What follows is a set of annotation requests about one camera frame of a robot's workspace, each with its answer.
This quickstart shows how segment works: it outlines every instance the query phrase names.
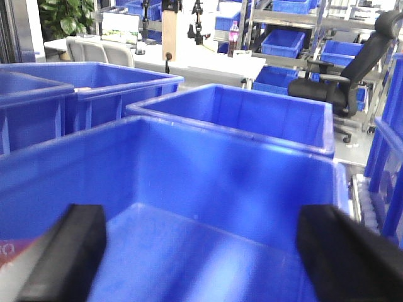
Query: white chair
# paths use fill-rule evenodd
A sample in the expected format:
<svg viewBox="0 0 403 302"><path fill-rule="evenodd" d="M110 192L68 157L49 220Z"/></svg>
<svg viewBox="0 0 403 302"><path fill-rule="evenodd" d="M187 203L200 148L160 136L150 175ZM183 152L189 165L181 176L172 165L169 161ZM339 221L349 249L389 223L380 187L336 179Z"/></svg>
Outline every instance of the white chair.
<svg viewBox="0 0 403 302"><path fill-rule="evenodd" d="M80 43L82 46L82 53L84 55L84 61L86 62L102 62L108 63L103 45L101 42L89 42L84 40L76 40L76 43Z"/></svg>
<svg viewBox="0 0 403 302"><path fill-rule="evenodd" d="M68 36L65 39L67 54L72 62L82 62L84 61L84 55L82 52L82 45L77 42L78 38L74 36Z"/></svg>
<svg viewBox="0 0 403 302"><path fill-rule="evenodd" d="M133 55L127 45L113 42L102 45L110 64L134 67Z"/></svg>

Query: black office chair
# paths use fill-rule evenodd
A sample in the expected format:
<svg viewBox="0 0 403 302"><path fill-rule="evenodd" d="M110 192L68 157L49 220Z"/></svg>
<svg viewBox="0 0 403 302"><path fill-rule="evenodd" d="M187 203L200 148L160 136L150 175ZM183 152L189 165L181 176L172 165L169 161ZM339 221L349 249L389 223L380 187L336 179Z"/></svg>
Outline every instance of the black office chair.
<svg viewBox="0 0 403 302"><path fill-rule="evenodd" d="M300 98L314 99L331 103L333 113L340 117L350 117L357 112L358 83L377 64L388 50L390 43L399 34L400 26L397 24L403 18L399 11L382 13L375 22L375 32L365 42L359 54L340 75L326 74L330 62L308 60L308 71L305 78L292 81L288 85L288 94ZM321 81L314 82L309 79L312 64L319 66ZM343 129L334 128L337 133L346 135L344 142L351 141L351 134Z"/></svg>

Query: chair armrest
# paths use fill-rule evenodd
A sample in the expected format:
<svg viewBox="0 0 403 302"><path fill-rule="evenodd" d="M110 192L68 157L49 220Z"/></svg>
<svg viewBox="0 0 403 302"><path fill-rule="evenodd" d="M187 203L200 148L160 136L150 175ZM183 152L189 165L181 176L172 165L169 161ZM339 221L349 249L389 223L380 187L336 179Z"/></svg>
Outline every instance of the chair armrest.
<svg viewBox="0 0 403 302"><path fill-rule="evenodd" d="M331 62L320 61L320 60L311 60L308 59L308 64L322 65L326 67L334 67L334 64Z"/></svg>
<svg viewBox="0 0 403 302"><path fill-rule="evenodd" d="M325 61L320 61L320 60L311 60L311 59L308 59L307 63L308 63L308 69L307 69L307 72L305 73L305 78L306 78L306 79L309 78L309 74L311 73L312 64L319 66L319 73L320 73L320 74L326 74L328 67L334 67L334 64L333 64L333 63L325 62Z"/></svg>
<svg viewBox="0 0 403 302"><path fill-rule="evenodd" d="M350 83L350 79L348 79L347 77L341 77L340 75L321 74L321 75L319 75L319 77L323 81L337 82L337 83L343 83L343 84Z"/></svg>

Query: wooden board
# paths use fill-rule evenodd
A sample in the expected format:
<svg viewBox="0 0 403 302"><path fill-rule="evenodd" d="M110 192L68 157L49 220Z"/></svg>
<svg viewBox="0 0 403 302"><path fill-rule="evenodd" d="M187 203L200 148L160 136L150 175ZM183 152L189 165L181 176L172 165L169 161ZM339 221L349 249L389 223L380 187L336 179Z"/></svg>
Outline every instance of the wooden board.
<svg viewBox="0 0 403 302"><path fill-rule="evenodd" d="M174 11L162 12L162 59L166 59L166 53L172 54L171 61L177 61L181 56L181 42L184 36L184 17L182 12Z"/></svg>

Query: blue plastic bin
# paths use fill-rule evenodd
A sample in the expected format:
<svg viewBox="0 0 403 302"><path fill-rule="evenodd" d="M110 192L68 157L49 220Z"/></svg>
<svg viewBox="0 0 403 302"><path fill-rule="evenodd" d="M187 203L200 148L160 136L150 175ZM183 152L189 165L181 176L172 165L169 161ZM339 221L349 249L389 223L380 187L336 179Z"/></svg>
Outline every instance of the blue plastic bin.
<svg viewBox="0 0 403 302"><path fill-rule="evenodd" d="M288 85L297 77L295 69L266 66L253 82L253 89L288 95Z"/></svg>
<svg viewBox="0 0 403 302"><path fill-rule="evenodd" d="M130 0L115 0L115 5L116 6L124 6L128 2L130 2Z"/></svg>
<svg viewBox="0 0 403 302"><path fill-rule="evenodd" d="M335 65L347 66L360 52L362 44L327 41L321 54L321 60Z"/></svg>
<svg viewBox="0 0 403 302"><path fill-rule="evenodd" d="M0 155L64 134L72 85L0 69Z"/></svg>
<svg viewBox="0 0 403 302"><path fill-rule="evenodd" d="M304 45L305 33L273 30L262 43L262 53L296 58Z"/></svg>
<svg viewBox="0 0 403 302"><path fill-rule="evenodd" d="M365 104L368 101L368 88L358 87L357 91L357 110L363 111L365 109Z"/></svg>
<svg viewBox="0 0 403 302"><path fill-rule="evenodd" d="M395 54L394 59L396 59L396 65L393 72L392 82L390 83L389 87L385 109L383 110L382 121L391 127L391 129L403 139L403 54ZM381 136L375 132L370 156L368 158L368 162L366 163L364 173L366 177L371 177L373 175L374 166L379 158L378 153L382 144L380 137Z"/></svg>
<svg viewBox="0 0 403 302"><path fill-rule="evenodd" d="M284 13L307 14L309 13L311 0L273 0L273 11Z"/></svg>
<svg viewBox="0 0 403 302"><path fill-rule="evenodd" d="M251 5L248 4L247 7L247 18L249 17ZM217 16L215 18L215 29L216 30L224 30L224 31L229 31L233 22L237 21L238 26L239 22L241 20L241 4L239 5L239 9L237 11L234 11L231 9L230 11L220 11L217 12Z"/></svg>
<svg viewBox="0 0 403 302"><path fill-rule="evenodd" d="M125 4L129 14L137 14L141 18L144 14L144 8L142 7L142 1L131 1ZM161 20L161 1L150 1L147 17L151 21Z"/></svg>
<svg viewBox="0 0 403 302"><path fill-rule="evenodd" d="M317 8L321 3L321 0L310 0L310 8L314 9Z"/></svg>
<svg viewBox="0 0 403 302"><path fill-rule="evenodd" d="M217 49L218 53L228 53L228 43L221 43Z"/></svg>
<svg viewBox="0 0 403 302"><path fill-rule="evenodd" d="M152 115L260 142L334 155L330 104L210 84L126 107L126 115Z"/></svg>
<svg viewBox="0 0 403 302"><path fill-rule="evenodd" d="M96 62L3 64L0 69L74 85L65 106L66 134L120 119L125 105L174 92L182 77Z"/></svg>
<svg viewBox="0 0 403 302"><path fill-rule="evenodd" d="M152 118L11 154L0 171L0 239L41 235L69 203L104 206L89 302L316 301L299 209L348 210L341 164Z"/></svg>
<svg viewBox="0 0 403 302"><path fill-rule="evenodd" d="M386 122L403 139L403 53L394 55L396 65L388 92L382 121Z"/></svg>
<svg viewBox="0 0 403 302"><path fill-rule="evenodd" d="M403 229L398 230L403 213L403 140L380 118L375 118L375 123L377 130L368 159L374 161L369 168L372 171L368 191L382 235L397 242L403 236Z"/></svg>

